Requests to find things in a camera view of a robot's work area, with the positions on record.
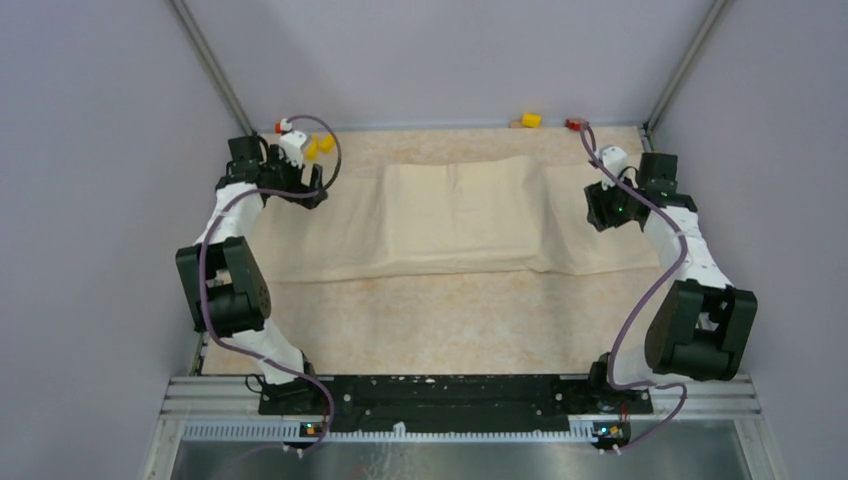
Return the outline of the beige wrapping cloth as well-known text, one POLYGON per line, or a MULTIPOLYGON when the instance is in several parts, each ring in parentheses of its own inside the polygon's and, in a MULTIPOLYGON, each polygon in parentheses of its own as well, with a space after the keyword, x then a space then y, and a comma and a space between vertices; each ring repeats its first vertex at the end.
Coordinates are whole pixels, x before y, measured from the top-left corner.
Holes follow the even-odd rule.
POLYGON ((533 270, 588 275, 654 267, 638 226, 598 232, 587 165, 527 157, 390 165, 346 177, 313 210, 272 198, 249 236, 264 278, 329 282, 533 270))

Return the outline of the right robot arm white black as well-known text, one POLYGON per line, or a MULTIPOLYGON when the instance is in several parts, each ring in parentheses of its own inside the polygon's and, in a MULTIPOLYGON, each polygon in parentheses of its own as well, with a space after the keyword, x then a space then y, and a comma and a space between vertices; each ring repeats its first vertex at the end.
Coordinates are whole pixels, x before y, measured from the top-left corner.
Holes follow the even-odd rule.
POLYGON ((678 190, 677 160, 672 154, 644 153, 629 178, 632 166, 621 148, 595 151, 590 163, 602 178, 584 189, 587 220, 599 232, 636 223, 664 270, 659 283, 668 291, 643 344, 649 379, 729 381, 739 371, 758 300, 718 267, 694 199, 678 190))

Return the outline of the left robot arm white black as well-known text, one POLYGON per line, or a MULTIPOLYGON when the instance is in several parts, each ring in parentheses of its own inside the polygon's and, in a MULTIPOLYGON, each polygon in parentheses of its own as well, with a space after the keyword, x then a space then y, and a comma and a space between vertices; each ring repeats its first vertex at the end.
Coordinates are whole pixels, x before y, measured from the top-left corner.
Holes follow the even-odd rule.
POLYGON ((196 330, 256 363, 264 401, 285 402, 302 414, 317 407, 322 391, 305 354, 271 319, 270 291, 248 237, 272 196, 307 209, 326 199, 321 167, 302 178, 310 145, 298 130, 280 134, 274 145, 259 134, 230 139, 213 213, 198 240, 175 257, 196 330))

